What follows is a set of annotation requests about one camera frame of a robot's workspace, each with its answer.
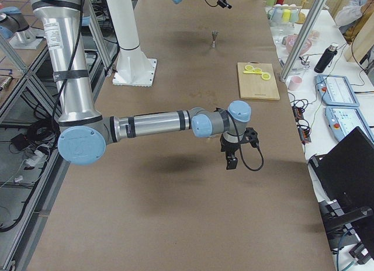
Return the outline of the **lemon slice middle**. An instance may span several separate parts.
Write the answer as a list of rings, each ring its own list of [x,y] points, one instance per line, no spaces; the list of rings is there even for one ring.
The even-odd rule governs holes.
[[[260,69],[260,68],[258,68],[258,67],[255,67],[255,68],[253,69],[253,73],[255,73],[255,74],[261,74],[261,73],[262,73],[262,69]]]

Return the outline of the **black water bottle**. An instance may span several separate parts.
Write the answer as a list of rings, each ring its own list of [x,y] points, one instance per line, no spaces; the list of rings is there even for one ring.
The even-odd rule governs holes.
[[[331,43],[323,52],[316,66],[314,67],[314,72],[321,74],[327,68],[328,64],[337,55],[338,43]]]

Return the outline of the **bamboo cutting board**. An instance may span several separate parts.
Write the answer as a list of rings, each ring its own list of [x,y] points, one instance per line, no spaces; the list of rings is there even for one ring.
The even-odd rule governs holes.
[[[246,65],[252,65],[254,68],[262,69],[263,73],[271,75],[270,80],[263,80],[258,74],[243,74]],[[238,62],[238,85],[241,99],[256,99],[256,100],[279,100],[278,86],[275,79],[272,64],[267,63],[253,63],[253,62]]]

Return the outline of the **upper blue teach pendant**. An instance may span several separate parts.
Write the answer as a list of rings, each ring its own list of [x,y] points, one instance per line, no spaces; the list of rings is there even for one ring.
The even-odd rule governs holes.
[[[359,102],[346,76],[318,74],[314,82],[322,101],[328,106],[359,107]]]

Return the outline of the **yellow cup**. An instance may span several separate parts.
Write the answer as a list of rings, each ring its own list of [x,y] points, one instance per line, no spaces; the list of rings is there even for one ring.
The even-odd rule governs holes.
[[[284,9],[282,11],[282,23],[289,23],[291,17],[291,10],[290,9]]]

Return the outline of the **steel double jigger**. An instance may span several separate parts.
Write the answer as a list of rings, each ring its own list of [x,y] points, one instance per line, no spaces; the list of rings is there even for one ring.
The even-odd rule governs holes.
[[[218,31],[213,30],[212,31],[212,43],[211,48],[216,48],[216,39],[217,39]]]

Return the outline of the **blue teach pendant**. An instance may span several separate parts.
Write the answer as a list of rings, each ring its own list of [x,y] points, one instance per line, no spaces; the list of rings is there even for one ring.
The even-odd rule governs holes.
[[[322,101],[328,106],[359,107],[359,102],[346,76],[318,74],[314,82]]]
[[[327,106],[324,113],[327,124],[338,142],[355,127],[359,127],[373,141],[373,133],[358,107]]]

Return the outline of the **pink plastic cup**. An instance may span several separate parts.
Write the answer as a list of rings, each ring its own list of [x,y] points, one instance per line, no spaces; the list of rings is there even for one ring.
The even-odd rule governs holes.
[[[288,90],[295,91],[301,86],[302,83],[303,79],[298,75],[294,75],[290,78]]]

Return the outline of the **lower blue teach pendant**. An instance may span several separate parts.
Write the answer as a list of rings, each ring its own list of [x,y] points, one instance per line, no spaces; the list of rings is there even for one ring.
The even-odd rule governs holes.
[[[327,106],[324,113],[327,124],[338,142],[355,127],[359,127],[373,141],[373,133],[358,107]]]

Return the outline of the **person in grey jacket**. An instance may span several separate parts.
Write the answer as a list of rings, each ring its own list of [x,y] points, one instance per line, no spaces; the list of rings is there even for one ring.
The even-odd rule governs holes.
[[[350,0],[337,13],[335,23],[348,44],[353,42],[372,14],[373,0]]]

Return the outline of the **green cup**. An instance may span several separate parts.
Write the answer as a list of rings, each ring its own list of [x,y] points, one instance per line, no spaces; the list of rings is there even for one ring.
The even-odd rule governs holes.
[[[297,8],[290,10],[290,23],[296,23],[299,20],[299,10]]]

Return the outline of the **wooden cup tree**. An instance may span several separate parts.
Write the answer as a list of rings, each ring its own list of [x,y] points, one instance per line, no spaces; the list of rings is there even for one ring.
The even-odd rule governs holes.
[[[306,15],[302,12],[302,9],[304,8],[304,5],[309,3],[309,0],[300,0],[300,8],[299,8],[299,13],[298,13],[298,20],[296,22],[296,24],[298,25],[302,25],[305,20],[306,20]]]

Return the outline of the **aluminium frame post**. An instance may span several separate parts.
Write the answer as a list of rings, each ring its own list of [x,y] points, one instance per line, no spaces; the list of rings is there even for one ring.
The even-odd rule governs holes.
[[[299,58],[300,52],[304,46],[305,41],[307,40],[310,31],[313,29],[313,26],[316,20],[319,17],[320,12],[322,11],[327,0],[314,0],[309,12],[306,16],[306,20],[300,29],[298,37],[294,43],[294,46],[281,70],[279,79],[281,82],[286,82],[296,60]]]

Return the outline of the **white pedestal column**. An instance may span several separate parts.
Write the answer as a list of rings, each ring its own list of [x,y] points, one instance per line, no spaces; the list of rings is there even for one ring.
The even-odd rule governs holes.
[[[106,1],[120,47],[113,83],[151,87],[157,60],[147,58],[141,50],[131,0]]]

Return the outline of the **black laptop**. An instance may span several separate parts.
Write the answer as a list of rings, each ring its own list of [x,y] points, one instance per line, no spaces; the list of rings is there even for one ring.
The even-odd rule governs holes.
[[[359,127],[327,154],[313,155],[309,165],[328,198],[346,212],[373,208],[373,142]]]

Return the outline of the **light blue cup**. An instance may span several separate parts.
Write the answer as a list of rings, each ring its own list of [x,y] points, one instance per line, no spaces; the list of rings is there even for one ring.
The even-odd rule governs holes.
[[[274,8],[272,11],[271,21],[273,23],[282,23],[283,9]]]

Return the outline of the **lemon slice near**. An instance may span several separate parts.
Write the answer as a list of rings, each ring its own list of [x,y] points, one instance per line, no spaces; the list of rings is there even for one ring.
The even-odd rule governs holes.
[[[261,75],[261,78],[263,79],[263,80],[270,80],[271,79],[271,75],[269,74],[269,73],[262,73],[262,75]]]

